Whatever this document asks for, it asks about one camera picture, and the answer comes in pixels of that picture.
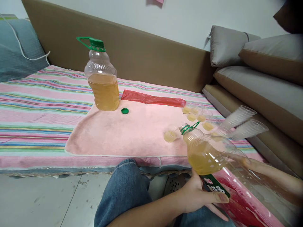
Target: red plastic bag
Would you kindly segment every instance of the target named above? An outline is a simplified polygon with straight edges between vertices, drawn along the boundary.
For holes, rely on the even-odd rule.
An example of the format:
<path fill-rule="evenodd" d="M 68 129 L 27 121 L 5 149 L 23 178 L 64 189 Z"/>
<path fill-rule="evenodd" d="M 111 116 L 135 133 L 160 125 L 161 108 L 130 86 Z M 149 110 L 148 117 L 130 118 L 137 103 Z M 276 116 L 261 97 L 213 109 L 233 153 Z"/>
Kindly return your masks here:
<path fill-rule="evenodd" d="M 158 105 L 175 106 L 175 107 L 184 107 L 186 103 L 184 99 L 157 97 L 157 96 L 146 95 L 143 93 L 130 91 L 130 90 L 124 90 L 121 100 L 129 100 L 129 101 L 141 102 L 145 104 L 158 104 Z"/>

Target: beige cushion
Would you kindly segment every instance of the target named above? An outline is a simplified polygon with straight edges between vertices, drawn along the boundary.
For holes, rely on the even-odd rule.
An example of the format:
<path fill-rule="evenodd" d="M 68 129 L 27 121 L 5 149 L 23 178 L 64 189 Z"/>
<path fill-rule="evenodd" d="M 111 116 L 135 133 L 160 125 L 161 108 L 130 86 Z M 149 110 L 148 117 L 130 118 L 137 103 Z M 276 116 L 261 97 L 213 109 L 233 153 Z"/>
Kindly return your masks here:
<path fill-rule="evenodd" d="M 249 67 L 229 66 L 214 77 L 231 94 L 303 145 L 303 88 Z"/>
<path fill-rule="evenodd" d="M 211 65 L 224 67 L 243 65 L 239 52 L 244 44 L 260 39 L 259 36 L 213 25 L 211 28 Z"/>
<path fill-rule="evenodd" d="M 203 94 L 225 117 L 241 105 L 248 106 L 220 85 L 206 85 L 203 89 Z M 249 138 L 249 142 L 274 167 L 288 174 L 303 178 L 303 147 L 285 135 L 259 113 L 252 118 L 261 121 L 269 130 L 256 137 Z"/>
<path fill-rule="evenodd" d="M 256 70 L 303 85 L 300 34 L 274 36 L 246 43 L 239 56 Z"/>

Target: bottle label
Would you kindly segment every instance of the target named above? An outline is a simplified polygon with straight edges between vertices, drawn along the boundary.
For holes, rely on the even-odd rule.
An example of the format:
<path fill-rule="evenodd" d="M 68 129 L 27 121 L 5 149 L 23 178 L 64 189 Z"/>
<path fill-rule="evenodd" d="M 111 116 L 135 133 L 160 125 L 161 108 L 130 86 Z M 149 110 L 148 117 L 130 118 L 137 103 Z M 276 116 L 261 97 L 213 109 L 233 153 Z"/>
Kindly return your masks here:
<path fill-rule="evenodd" d="M 227 197 L 230 198 L 230 194 L 228 191 L 223 188 L 223 186 L 219 183 L 219 181 L 216 180 L 216 178 L 212 174 L 200 176 L 201 179 L 203 180 L 204 184 L 211 190 L 211 191 L 218 191 L 218 192 L 223 192 Z"/>

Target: stacked plastic cups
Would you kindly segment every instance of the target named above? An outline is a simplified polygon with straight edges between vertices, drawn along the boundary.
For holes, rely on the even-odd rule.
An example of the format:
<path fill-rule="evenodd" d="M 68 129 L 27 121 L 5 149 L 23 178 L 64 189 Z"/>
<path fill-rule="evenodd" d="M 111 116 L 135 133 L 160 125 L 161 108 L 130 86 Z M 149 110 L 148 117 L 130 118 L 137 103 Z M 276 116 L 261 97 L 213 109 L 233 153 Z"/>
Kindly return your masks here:
<path fill-rule="evenodd" d="M 222 126 L 226 127 L 227 129 L 231 129 L 242 124 L 256 113 L 257 112 L 251 108 L 240 106 L 235 112 L 233 112 L 225 119 L 225 121 L 222 123 Z M 234 132 L 231 132 L 228 137 L 234 141 L 238 141 L 244 138 L 256 136 L 267 130 L 268 127 L 260 121 L 250 120 L 237 127 L 237 129 Z"/>
<path fill-rule="evenodd" d="M 256 136 L 267 130 L 268 127 L 260 121 L 249 120 L 248 122 L 237 127 L 237 129 L 233 133 L 231 133 L 230 138 L 234 141 L 238 141 L 244 138 Z"/>
<path fill-rule="evenodd" d="M 231 129 L 242 124 L 256 113 L 257 112 L 251 108 L 248 108 L 246 106 L 240 106 L 235 112 L 233 112 L 224 120 L 222 125 L 228 129 Z"/>

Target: hand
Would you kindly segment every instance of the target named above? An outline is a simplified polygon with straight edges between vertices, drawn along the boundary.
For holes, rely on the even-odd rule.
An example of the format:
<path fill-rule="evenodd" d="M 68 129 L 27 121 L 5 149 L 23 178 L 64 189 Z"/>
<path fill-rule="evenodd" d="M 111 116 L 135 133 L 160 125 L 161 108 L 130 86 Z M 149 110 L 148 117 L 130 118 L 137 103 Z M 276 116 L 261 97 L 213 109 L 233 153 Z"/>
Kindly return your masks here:
<path fill-rule="evenodd" d="M 248 158 L 246 156 L 241 156 L 231 153 L 225 154 L 225 156 L 241 163 L 244 167 L 248 168 L 249 170 L 253 170 L 257 173 L 261 173 L 264 176 L 268 177 L 269 179 L 266 179 L 268 183 L 270 183 L 271 185 L 275 183 L 284 190 L 284 192 L 279 191 L 279 193 L 284 194 L 283 197 L 286 200 L 288 200 L 293 204 L 299 206 L 301 205 L 303 201 L 303 181 L 301 179 L 298 179 L 294 176 L 284 173 L 283 171 L 276 169 L 275 167 L 272 167 L 266 163 L 257 161 L 252 158 Z"/>
<path fill-rule="evenodd" d="M 184 208 L 183 213 L 194 212 L 201 207 L 206 206 L 224 221 L 228 221 L 228 218 L 212 203 L 228 203 L 229 198 L 222 192 L 203 191 L 203 181 L 200 176 L 194 169 L 192 169 L 192 173 L 191 179 L 180 190 L 175 192 Z"/>

